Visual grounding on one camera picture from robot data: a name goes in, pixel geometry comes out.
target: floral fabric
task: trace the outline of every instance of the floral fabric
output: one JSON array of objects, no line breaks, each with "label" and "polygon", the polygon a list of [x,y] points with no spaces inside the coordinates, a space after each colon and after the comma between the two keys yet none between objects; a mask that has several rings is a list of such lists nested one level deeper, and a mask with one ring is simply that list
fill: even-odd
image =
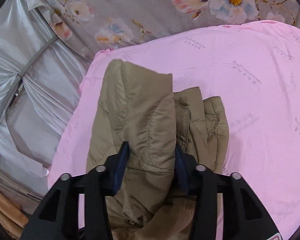
[{"label": "floral fabric", "polygon": [[300,26],[296,0],[27,0],[87,59],[190,29],[264,19]]}]

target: khaki jacket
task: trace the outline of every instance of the khaki jacket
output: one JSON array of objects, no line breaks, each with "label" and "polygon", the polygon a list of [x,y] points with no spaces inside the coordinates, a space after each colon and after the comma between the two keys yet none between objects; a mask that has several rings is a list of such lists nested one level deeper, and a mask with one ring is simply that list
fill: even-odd
[{"label": "khaki jacket", "polygon": [[202,100],[198,87],[173,93],[171,74],[113,60],[100,92],[87,171],[129,142],[121,190],[106,198],[114,239],[187,239],[195,199],[171,185],[176,140],[199,164],[221,173],[228,139],[220,97]]}]

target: brown fabric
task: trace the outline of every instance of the brown fabric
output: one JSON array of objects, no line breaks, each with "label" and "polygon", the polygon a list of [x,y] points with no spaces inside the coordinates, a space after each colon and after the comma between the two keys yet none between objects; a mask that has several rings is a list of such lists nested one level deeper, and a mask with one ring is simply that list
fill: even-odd
[{"label": "brown fabric", "polygon": [[175,144],[221,172],[228,125],[220,97],[202,101],[198,87],[173,93],[171,74],[113,60],[100,92],[87,171],[116,154],[124,140],[130,157],[122,187],[106,199],[114,239],[187,239],[195,198],[171,186]]},{"label": "brown fabric", "polygon": [[28,218],[20,207],[0,193],[0,223],[14,239],[19,239]]}]

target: silver screw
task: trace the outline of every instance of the silver screw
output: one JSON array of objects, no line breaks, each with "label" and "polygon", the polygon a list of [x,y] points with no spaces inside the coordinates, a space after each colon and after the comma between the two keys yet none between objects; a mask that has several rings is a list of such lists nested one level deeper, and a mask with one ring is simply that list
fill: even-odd
[{"label": "silver screw", "polygon": [[96,167],[96,171],[97,172],[103,172],[103,171],[105,171],[107,168],[106,168],[106,166],[104,166],[104,165],[99,165],[99,166],[97,166]]},{"label": "silver screw", "polygon": [[205,171],[205,170],[207,169],[207,167],[204,166],[204,165],[199,164],[199,165],[197,165],[197,166],[195,167],[195,169],[196,169],[197,171]]},{"label": "silver screw", "polygon": [[231,176],[232,176],[232,178],[234,178],[234,179],[241,179],[241,178],[242,178],[242,177],[241,177],[241,174],[240,174],[240,173],[237,173],[237,172],[232,173]]},{"label": "silver screw", "polygon": [[61,175],[61,180],[68,180],[71,178],[71,175],[69,173],[64,173]]}]

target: pink fabric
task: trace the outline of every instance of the pink fabric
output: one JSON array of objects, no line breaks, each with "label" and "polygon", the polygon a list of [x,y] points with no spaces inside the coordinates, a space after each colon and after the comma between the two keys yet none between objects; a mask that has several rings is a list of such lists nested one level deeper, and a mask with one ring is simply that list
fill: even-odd
[{"label": "pink fabric", "polygon": [[115,58],[172,73],[174,91],[199,86],[203,98],[221,96],[230,129],[223,174],[240,172],[288,239],[300,225],[300,30],[274,21],[223,25],[96,54],[49,186],[64,172],[85,173],[102,78]]}]

